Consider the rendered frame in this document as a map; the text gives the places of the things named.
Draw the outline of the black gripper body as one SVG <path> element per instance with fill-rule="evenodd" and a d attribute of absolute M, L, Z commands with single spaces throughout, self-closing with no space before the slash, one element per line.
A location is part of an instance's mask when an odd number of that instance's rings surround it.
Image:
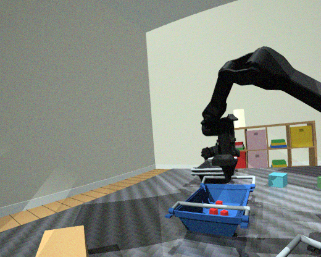
<path fill-rule="evenodd" d="M 235 149 L 235 135 L 218 137 L 219 154 L 212 158 L 212 166 L 231 166 L 234 164 L 234 157 L 240 157 L 240 151 Z"/>

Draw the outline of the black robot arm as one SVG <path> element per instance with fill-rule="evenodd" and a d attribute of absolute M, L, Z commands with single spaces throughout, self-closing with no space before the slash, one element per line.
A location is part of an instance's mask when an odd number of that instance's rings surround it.
<path fill-rule="evenodd" d="M 225 137 L 234 135 L 234 114 L 223 117 L 226 100 L 233 83 L 254 85 L 265 90 L 281 90 L 321 112 L 321 82 L 294 69 L 284 56 L 263 46 L 252 53 L 227 61 L 218 72 L 210 103 L 201 122 L 203 135 Z"/>

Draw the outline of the blue plastic tray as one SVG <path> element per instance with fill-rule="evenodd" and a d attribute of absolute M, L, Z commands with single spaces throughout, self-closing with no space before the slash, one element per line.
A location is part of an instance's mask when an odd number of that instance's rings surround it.
<path fill-rule="evenodd" d="M 233 184 L 205 184 L 200 183 L 200 188 L 194 192 L 186 201 L 191 203 L 215 204 L 216 201 L 222 201 L 223 205 L 247 206 L 248 198 L 255 184 L 251 185 L 233 185 Z M 192 206 L 182 206 L 169 208 L 169 214 L 166 218 L 173 215 L 179 217 L 185 228 L 189 231 L 205 234 L 221 235 L 233 237 L 238 225 L 247 229 L 249 216 L 245 216 L 245 210 L 230 210 L 228 216 L 220 215 L 224 209 L 218 209 L 218 214 L 209 214 L 210 208 L 200 208 Z"/>

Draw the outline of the teal block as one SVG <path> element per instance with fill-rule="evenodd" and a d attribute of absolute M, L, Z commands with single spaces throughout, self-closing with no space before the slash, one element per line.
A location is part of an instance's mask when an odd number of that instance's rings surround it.
<path fill-rule="evenodd" d="M 273 172 L 269 174 L 269 183 L 268 185 L 271 187 L 278 187 L 278 188 L 284 188 L 288 183 L 287 183 L 287 175 L 286 173 L 276 173 Z"/>

